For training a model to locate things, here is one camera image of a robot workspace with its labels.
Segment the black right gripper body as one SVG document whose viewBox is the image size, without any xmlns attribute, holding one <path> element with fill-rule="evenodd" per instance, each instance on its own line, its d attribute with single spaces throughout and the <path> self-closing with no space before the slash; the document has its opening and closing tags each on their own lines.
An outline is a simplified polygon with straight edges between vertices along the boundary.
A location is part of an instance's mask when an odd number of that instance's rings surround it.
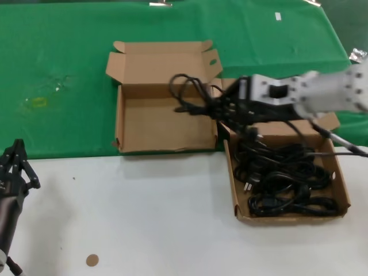
<svg viewBox="0 0 368 276">
<path fill-rule="evenodd" d="M 242 76 L 233 82 L 239 82 L 237 108 L 244 110 L 248 125 L 300 118 L 288 97 L 289 85 L 273 85 L 270 78 L 261 75 Z"/>
</svg>

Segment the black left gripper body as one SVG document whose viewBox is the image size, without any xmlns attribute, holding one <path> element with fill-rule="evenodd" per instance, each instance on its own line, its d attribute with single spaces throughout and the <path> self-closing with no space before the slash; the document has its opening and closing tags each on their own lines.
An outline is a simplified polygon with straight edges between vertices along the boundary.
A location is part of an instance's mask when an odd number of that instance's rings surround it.
<svg viewBox="0 0 368 276">
<path fill-rule="evenodd" d="M 25 198 L 29 194 L 27 183 L 21 171 L 1 170 L 1 202 L 10 199 Z"/>
</svg>

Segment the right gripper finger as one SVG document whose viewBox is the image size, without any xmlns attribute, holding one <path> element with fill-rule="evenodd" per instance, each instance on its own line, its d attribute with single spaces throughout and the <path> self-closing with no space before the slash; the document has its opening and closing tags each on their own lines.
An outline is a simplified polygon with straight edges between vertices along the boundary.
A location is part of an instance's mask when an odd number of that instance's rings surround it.
<svg viewBox="0 0 368 276">
<path fill-rule="evenodd" d="M 226 89 L 212 85 L 212 107 L 237 108 L 239 106 L 239 82 L 231 83 Z"/>
<path fill-rule="evenodd" d="M 215 106 L 212 108 L 212 119 L 228 127 L 245 127 L 248 125 L 244 110 L 239 108 L 231 109 L 225 106 Z"/>
</svg>

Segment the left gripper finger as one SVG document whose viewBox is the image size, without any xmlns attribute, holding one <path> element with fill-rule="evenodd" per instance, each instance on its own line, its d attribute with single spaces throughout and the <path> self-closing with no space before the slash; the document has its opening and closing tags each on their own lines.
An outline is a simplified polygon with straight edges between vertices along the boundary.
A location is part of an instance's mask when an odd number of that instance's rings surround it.
<svg viewBox="0 0 368 276">
<path fill-rule="evenodd" d="M 15 157 L 15 165 L 17 166 L 16 174 L 23 180 L 24 184 L 22 184 L 22 188 L 24 191 L 29 191 L 30 189 L 39 189 L 41 187 L 38 176 L 36 175 L 34 169 L 28 162 L 28 156 L 25 149 L 25 143 L 23 139 L 16 140 L 16 157 Z M 21 172 L 24 172 L 26 176 L 29 178 L 29 181 L 25 181 Z"/>
<path fill-rule="evenodd" d="M 18 173 L 18 139 L 15 139 L 13 145 L 4 150 L 1 155 L 1 173 Z"/>
</svg>

